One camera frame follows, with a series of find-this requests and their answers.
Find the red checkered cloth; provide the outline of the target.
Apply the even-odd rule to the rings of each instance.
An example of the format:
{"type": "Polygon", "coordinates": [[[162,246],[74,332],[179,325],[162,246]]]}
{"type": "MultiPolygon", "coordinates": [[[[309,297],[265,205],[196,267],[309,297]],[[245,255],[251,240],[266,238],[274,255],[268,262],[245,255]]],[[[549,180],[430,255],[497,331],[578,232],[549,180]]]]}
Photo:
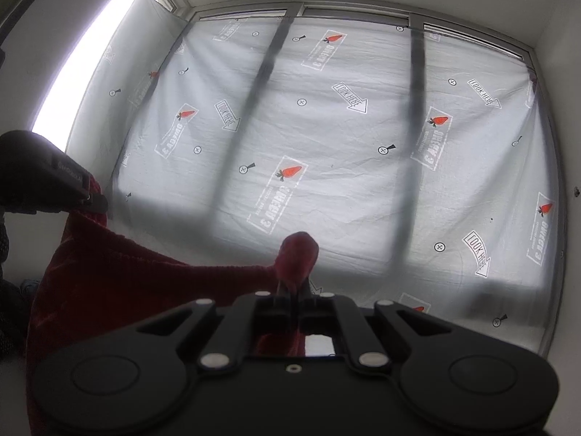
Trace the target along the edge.
{"type": "Polygon", "coordinates": [[[190,301],[230,306],[241,295],[298,290],[313,270],[317,242],[287,236],[268,266],[190,266],[156,253],[107,226],[104,214],[73,211],[32,301],[26,349],[29,428],[46,435],[33,372],[46,357],[190,301]]]}

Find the white printed curtain sheet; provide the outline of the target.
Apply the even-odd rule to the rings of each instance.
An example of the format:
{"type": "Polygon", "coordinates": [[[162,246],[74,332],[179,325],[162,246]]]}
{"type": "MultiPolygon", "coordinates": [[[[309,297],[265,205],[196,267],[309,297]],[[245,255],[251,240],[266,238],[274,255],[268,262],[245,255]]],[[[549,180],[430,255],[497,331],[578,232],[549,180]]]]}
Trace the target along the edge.
{"type": "Polygon", "coordinates": [[[66,151],[148,248],[254,263],[304,230],[315,291],[537,348],[563,256],[537,83],[520,44],[421,14],[283,1],[184,20],[135,0],[66,151]]]}

